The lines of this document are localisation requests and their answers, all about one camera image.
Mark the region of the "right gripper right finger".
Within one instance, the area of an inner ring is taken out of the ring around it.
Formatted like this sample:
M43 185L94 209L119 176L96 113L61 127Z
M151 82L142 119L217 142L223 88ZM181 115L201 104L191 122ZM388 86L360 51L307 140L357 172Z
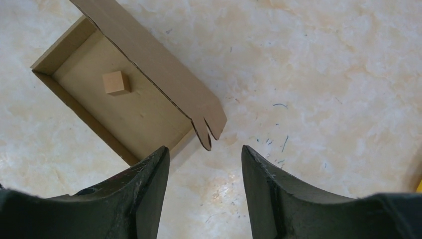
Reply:
M241 153L243 183L255 239L359 239L351 198L278 168L251 146Z

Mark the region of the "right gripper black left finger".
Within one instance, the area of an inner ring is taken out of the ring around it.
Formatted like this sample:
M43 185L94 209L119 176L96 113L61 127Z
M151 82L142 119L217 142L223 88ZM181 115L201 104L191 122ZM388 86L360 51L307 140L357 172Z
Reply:
M75 195L54 199L55 239L154 238L169 174L165 146L144 160Z

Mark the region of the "small brown cardboard cube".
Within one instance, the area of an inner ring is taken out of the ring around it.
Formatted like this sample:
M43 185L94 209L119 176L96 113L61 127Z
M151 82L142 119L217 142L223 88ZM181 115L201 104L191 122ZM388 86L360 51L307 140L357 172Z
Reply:
M119 96L131 93L130 80L122 71L115 71L102 75L105 93Z

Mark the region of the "brown cardboard paper box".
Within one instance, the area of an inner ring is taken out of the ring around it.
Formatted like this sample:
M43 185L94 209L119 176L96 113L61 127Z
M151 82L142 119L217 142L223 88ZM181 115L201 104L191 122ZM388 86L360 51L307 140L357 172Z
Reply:
M218 97L114 0L75 0L80 17L32 72L128 165L197 135L211 150Z

